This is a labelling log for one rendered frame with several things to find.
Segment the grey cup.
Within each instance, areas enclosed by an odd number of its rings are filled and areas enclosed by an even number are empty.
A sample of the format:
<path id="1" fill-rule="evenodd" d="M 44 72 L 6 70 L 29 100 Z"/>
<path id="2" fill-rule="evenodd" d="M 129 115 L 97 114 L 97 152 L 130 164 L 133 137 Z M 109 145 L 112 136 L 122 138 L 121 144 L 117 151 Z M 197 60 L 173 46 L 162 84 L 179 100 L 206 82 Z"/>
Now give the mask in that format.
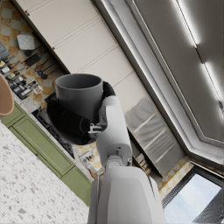
<path id="1" fill-rule="evenodd" d="M 63 75 L 54 82 L 59 105 L 85 116 L 91 123 L 98 122 L 98 111 L 102 105 L 102 84 L 100 77 L 87 73 Z"/>

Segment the black hanging spatula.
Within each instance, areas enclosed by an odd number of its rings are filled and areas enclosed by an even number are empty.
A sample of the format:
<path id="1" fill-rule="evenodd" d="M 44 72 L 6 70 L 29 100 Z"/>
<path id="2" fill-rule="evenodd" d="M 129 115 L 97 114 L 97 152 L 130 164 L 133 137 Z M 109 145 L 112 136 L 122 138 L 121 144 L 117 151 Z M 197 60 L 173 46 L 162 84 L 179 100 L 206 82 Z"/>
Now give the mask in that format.
<path id="1" fill-rule="evenodd" d="M 34 65 L 35 63 L 37 63 L 38 61 L 40 61 L 44 54 L 46 54 L 46 52 L 38 52 L 38 53 L 35 53 L 31 57 L 29 57 L 28 59 L 24 60 L 24 63 L 28 67 L 31 67 L 32 65 Z"/>

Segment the grey range hood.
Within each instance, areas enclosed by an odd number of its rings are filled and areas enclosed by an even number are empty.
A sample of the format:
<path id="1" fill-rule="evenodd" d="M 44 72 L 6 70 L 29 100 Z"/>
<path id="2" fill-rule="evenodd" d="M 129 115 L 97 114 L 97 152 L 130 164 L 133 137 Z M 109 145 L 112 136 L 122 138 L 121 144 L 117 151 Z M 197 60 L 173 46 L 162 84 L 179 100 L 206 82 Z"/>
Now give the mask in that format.
<path id="1" fill-rule="evenodd" d="M 125 114 L 128 129 L 164 176 L 184 156 L 174 135 L 154 104 L 143 98 Z"/>

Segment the tan cup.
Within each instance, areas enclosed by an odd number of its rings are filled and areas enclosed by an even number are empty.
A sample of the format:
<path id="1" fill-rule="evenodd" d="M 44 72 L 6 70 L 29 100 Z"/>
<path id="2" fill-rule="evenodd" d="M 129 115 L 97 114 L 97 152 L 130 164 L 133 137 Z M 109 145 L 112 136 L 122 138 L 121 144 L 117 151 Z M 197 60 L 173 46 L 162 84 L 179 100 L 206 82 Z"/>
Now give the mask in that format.
<path id="1" fill-rule="evenodd" d="M 0 74 L 0 118 L 11 114 L 13 109 L 13 93 L 6 79 Z"/>

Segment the window with dark frame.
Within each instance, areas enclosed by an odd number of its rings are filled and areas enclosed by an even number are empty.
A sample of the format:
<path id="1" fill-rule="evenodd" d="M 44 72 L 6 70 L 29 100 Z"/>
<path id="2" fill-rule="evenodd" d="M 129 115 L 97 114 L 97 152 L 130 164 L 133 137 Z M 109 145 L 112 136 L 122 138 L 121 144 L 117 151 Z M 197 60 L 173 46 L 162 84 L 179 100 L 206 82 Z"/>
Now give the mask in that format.
<path id="1" fill-rule="evenodd" d="M 166 224 L 224 224 L 224 178 L 193 167 L 163 199 Z"/>

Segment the ceiling light strip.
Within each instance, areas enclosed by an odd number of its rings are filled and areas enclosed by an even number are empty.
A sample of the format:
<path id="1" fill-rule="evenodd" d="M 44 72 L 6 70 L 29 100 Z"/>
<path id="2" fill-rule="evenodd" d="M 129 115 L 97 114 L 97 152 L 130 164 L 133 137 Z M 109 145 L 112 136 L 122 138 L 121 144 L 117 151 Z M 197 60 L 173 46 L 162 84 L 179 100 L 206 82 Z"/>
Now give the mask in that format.
<path id="1" fill-rule="evenodd" d="M 211 87 L 213 89 L 215 97 L 217 98 L 217 102 L 219 103 L 220 110 L 224 111 L 224 105 L 223 105 L 222 100 L 221 100 L 221 98 L 219 96 L 218 90 L 217 90 L 216 86 L 214 85 L 214 80 L 213 80 L 211 74 L 209 73 L 209 70 L 207 68 L 206 62 L 204 62 L 202 57 L 200 56 L 200 52 L 199 52 L 199 49 L 198 49 L 198 44 L 195 41 L 195 38 L 193 36 L 193 33 L 191 31 L 191 28 L 190 28 L 189 24 L 187 23 L 187 19 L 185 17 L 185 14 L 184 14 L 182 8 L 181 8 L 180 1 L 179 0 L 172 0 L 172 1 L 174 2 L 174 4 L 177 7 L 178 13 L 179 13 L 179 15 L 180 15 L 180 17 L 181 17 L 181 19 L 183 21 L 184 27 L 186 28 L 188 36 L 189 36 L 190 40 L 192 41 L 193 48 L 195 49 L 195 51 L 196 51 L 196 53 L 197 53 L 197 55 L 199 57 L 199 61 L 200 61 L 201 65 L 202 65 L 202 67 L 203 67 L 203 69 L 205 71 L 205 74 L 206 74 L 207 78 L 210 81 L 210 85 L 211 85 Z"/>

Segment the green lower cabinets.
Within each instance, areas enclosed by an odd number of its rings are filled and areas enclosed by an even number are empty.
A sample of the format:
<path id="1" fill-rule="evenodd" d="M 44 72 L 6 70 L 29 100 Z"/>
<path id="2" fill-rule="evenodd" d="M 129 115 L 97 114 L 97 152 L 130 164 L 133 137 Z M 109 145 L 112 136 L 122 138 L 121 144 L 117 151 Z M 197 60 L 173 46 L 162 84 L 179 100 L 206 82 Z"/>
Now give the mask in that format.
<path id="1" fill-rule="evenodd" d="M 14 110 L 2 123 L 60 178 L 87 206 L 91 181 L 53 140 L 14 102 Z"/>

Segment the cream upper wall cabinets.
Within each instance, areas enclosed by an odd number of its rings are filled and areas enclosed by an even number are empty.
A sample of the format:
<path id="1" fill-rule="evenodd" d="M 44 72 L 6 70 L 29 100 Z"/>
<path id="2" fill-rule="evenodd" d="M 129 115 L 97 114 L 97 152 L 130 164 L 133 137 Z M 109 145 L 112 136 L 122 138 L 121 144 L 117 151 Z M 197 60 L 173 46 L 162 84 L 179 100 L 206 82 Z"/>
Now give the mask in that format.
<path id="1" fill-rule="evenodd" d="M 12 1 L 70 74 L 94 74 L 114 88 L 124 114 L 152 102 L 91 0 Z"/>

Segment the black cooktop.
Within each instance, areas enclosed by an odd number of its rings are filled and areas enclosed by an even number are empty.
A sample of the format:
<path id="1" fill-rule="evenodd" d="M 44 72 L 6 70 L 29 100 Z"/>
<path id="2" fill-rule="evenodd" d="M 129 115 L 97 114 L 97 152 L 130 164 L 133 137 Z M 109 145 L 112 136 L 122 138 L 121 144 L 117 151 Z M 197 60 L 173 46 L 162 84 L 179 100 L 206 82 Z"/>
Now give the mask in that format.
<path id="1" fill-rule="evenodd" d="M 72 145 L 64 139 L 52 126 L 45 109 L 38 108 L 32 112 L 36 119 L 47 129 L 47 131 L 58 141 L 58 143 L 74 158 Z"/>

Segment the black hanging ladles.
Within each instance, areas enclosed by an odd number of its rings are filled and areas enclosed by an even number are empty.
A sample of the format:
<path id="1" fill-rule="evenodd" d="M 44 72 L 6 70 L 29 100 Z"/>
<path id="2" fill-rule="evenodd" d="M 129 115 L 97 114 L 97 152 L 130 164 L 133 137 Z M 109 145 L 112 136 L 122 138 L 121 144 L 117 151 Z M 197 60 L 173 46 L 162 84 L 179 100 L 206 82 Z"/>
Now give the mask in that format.
<path id="1" fill-rule="evenodd" d="M 46 73 L 46 70 L 53 66 L 53 64 L 51 64 L 50 66 L 48 66 L 46 68 L 43 68 L 43 65 L 47 61 L 48 61 L 48 59 L 44 63 L 42 63 L 41 65 L 39 65 L 38 67 L 35 68 L 36 73 L 40 76 L 40 78 L 42 80 L 46 80 L 50 74 L 52 74 L 52 73 L 57 71 L 57 69 L 55 69 L 55 70 L 51 71 L 50 73 Z"/>

